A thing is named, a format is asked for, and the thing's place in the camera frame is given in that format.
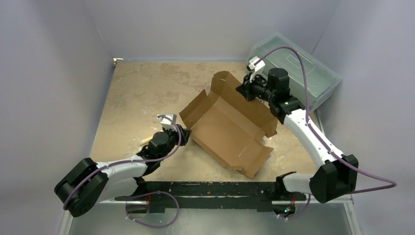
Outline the brown cardboard box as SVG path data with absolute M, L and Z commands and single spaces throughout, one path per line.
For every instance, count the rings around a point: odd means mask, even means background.
M 247 101 L 230 72 L 213 75 L 210 90 L 202 90 L 179 113 L 191 138 L 223 167 L 254 178 L 273 148 L 262 143 L 277 134 L 278 120 L 259 100 Z

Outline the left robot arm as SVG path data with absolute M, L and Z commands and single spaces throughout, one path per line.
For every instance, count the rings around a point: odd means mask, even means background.
M 140 200 L 146 194 L 143 176 L 157 170 L 161 162 L 185 146 L 190 129 L 178 125 L 178 130 L 156 132 L 137 154 L 124 160 L 95 162 L 82 159 L 54 188 L 73 217 L 88 212 L 96 203 L 121 196 Z

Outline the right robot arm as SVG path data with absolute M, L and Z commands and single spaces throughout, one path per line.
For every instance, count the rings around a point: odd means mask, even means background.
M 317 171 L 314 174 L 289 172 L 276 178 L 275 193 L 287 199 L 294 192 L 311 194 L 320 203 L 352 193 L 356 188 L 358 167 L 354 155 L 345 155 L 322 135 L 307 116 L 305 106 L 290 93 L 288 72 L 281 68 L 269 70 L 268 78 L 247 74 L 236 90 L 247 101 L 264 100 L 283 125 L 300 141 L 312 158 Z

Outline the yellow highlighter marker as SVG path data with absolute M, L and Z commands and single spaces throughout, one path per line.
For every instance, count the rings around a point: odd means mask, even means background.
M 146 144 L 148 144 L 148 143 L 149 143 L 149 141 L 150 141 L 151 139 L 152 139 L 152 136 L 147 137 L 147 138 L 145 138 L 145 139 L 142 139 L 142 140 L 140 140 L 140 141 L 139 141 L 139 145 L 140 145 L 140 146 L 146 145 Z

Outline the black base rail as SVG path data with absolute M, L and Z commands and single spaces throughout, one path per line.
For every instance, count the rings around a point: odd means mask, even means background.
M 131 196 L 117 201 L 149 203 L 150 213 L 165 209 L 240 209 L 284 213 L 304 194 L 277 189 L 276 182 L 169 182 L 140 181 Z

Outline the aluminium frame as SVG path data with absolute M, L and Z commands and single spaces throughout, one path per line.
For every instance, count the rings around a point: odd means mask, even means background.
M 150 213 L 149 203 L 96 203 L 73 217 L 65 212 L 61 235 L 359 235 L 353 199 L 341 196 L 321 204 L 314 197 L 293 201 L 284 213 L 240 209 L 165 209 Z

